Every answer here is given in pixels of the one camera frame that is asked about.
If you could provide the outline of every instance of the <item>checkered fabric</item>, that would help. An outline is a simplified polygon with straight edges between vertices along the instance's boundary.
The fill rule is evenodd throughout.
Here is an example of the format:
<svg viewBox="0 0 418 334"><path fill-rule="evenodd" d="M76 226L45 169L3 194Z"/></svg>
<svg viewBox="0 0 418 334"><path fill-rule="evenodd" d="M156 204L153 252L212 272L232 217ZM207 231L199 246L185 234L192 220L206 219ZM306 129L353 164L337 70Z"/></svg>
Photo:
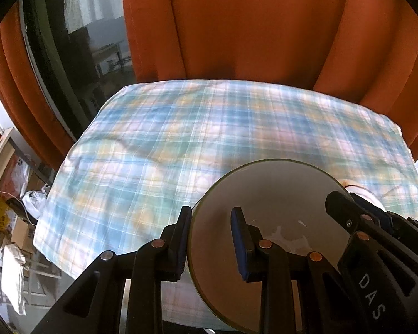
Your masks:
<svg viewBox="0 0 418 334"><path fill-rule="evenodd" d="M165 81L125 87L106 102L60 168L34 245L76 278L102 251L135 251L158 237L224 174L264 158L310 163L418 220L418 172L387 117L276 84ZM187 267L162 287L163 319L227 327Z"/></svg>

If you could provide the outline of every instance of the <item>round plate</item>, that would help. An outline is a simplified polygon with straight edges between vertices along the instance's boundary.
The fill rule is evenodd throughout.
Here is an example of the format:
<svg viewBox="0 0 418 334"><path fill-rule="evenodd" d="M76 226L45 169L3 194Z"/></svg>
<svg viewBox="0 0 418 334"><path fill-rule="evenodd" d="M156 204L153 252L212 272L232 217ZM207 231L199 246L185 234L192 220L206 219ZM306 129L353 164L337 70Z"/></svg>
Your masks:
<svg viewBox="0 0 418 334"><path fill-rule="evenodd" d="M298 161L269 159L220 178L197 205L189 233L192 280L208 307L225 323L259 331L261 283L238 272L230 213L240 206L246 222L287 252L321 252L337 266L350 235L325 211L326 196L348 192L322 170Z"/></svg>

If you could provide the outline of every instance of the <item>plate rim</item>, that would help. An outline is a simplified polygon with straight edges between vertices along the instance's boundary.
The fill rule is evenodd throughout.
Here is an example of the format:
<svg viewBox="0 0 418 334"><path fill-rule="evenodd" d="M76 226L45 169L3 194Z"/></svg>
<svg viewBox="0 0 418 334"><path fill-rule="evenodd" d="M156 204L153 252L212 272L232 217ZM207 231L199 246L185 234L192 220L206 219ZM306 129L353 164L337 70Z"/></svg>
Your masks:
<svg viewBox="0 0 418 334"><path fill-rule="evenodd" d="M210 194L210 192L212 191L212 189L217 186L222 180L224 180L225 178L227 178L228 176L234 174L236 171L243 169L247 166L250 166L254 163L261 163L261 162L267 162L267 161L289 161L292 163L299 163L302 164L304 166L309 166L312 168L317 169L318 171L326 174L327 176L329 176L330 178L332 178L334 181L337 182L337 184L339 185L339 187L342 188L343 192L345 193L345 195L349 198L352 199L350 193L345 189L345 187L343 187L341 185L341 183L334 178L333 176L331 176L329 173L325 172L324 170L322 170L319 167L313 166L312 164L306 163L306 162L302 162L302 161L297 161L295 159L288 159L288 158L267 158L267 159L259 159L256 161L252 161L246 164L243 164L237 168L234 168L233 170L229 171L228 173L226 173L225 175L221 176L203 195L203 197L201 197L196 204L194 205L194 207L192 208L192 220L190 222L190 228L189 228L189 233L188 233L188 245L187 245L187 261L188 261L188 268L189 268L189 273L190 273L190 277L192 279L192 283L196 288L196 292L198 293L198 295L200 296L200 298L203 300L204 304L209 308L209 310L218 318L220 319L222 322L224 322L225 324L229 325L230 327L238 330L238 331L242 331L243 333L247 333L247 334L257 334L257 332L249 330L247 328L244 328L240 325L238 325L237 323L233 322L232 320L226 318L223 314L221 314L217 309L214 308L214 306L212 304L209 303L209 300L205 297L205 295L202 292L202 289L198 283L198 280L196 279L195 273L193 272L193 264L192 264L192 255L191 255L191 238L192 238L192 231L193 231L193 225L195 224L195 218L196 215L198 213L198 208L201 206L201 204L204 202L204 200L207 198L207 196Z"/></svg>

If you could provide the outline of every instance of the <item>window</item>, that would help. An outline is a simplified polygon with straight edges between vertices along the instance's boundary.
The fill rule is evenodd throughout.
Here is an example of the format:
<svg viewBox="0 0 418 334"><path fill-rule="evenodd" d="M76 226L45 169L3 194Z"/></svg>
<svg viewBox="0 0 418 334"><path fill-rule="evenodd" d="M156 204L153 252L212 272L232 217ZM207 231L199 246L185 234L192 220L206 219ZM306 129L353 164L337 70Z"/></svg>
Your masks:
<svg viewBox="0 0 418 334"><path fill-rule="evenodd" d="M21 10L47 101L79 138L111 96L136 82L122 0L22 0Z"/></svg>

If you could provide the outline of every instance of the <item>yellow bag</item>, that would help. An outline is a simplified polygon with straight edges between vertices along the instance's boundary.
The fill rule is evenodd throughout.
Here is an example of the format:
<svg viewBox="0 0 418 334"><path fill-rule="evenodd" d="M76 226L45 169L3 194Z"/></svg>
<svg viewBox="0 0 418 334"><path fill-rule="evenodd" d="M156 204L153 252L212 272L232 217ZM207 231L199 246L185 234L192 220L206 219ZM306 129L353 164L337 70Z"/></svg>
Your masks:
<svg viewBox="0 0 418 334"><path fill-rule="evenodd" d="M11 234L17 215L13 209L0 197L0 231Z"/></svg>

